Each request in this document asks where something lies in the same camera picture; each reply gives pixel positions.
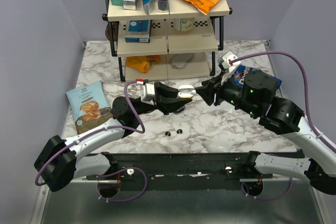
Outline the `black earbud charging case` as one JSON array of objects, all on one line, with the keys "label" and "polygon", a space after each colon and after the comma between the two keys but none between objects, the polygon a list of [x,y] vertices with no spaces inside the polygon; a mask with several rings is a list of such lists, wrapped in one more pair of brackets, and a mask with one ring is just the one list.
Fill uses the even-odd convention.
[{"label": "black earbud charging case", "polygon": [[179,114],[179,113],[183,112],[184,110],[185,110],[185,106],[182,106],[179,109],[177,109],[174,113]]}]

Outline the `white earbud charging case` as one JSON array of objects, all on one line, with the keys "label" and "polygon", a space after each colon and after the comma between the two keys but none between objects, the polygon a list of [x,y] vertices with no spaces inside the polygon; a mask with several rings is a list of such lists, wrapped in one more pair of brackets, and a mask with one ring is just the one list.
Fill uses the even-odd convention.
[{"label": "white earbud charging case", "polygon": [[178,87],[177,96],[182,99],[192,99],[197,94],[192,85],[181,85]]}]

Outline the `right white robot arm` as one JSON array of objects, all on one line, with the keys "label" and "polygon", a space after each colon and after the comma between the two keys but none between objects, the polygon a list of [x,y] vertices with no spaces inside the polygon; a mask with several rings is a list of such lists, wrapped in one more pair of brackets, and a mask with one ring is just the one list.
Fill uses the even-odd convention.
[{"label": "right white robot arm", "polygon": [[316,190],[335,195],[335,146],[330,140],[323,141],[308,123],[302,109],[289,99],[276,96],[277,81],[261,70],[252,71],[245,77],[243,87],[231,79],[223,82],[220,74],[202,82],[196,88],[198,95],[208,105],[230,103],[242,110],[259,125],[295,143],[304,158],[288,158],[250,151],[241,165],[242,173],[249,178],[257,174],[277,174],[308,182]]}]

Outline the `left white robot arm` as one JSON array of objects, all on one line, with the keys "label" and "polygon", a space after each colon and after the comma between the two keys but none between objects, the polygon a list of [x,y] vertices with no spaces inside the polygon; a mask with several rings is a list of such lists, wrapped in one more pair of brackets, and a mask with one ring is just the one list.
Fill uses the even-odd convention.
[{"label": "left white robot arm", "polygon": [[51,137],[36,161],[36,186],[47,185],[53,192],[66,187],[73,179],[98,175],[112,179],[116,166],[105,154],[94,154],[100,147],[132,133],[145,133],[140,115],[159,110],[164,115],[178,111],[196,94],[192,85],[172,88],[160,82],[137,79],[126,84],[124,95],[114,99],[112,118],[88,132],[62,139]]}]

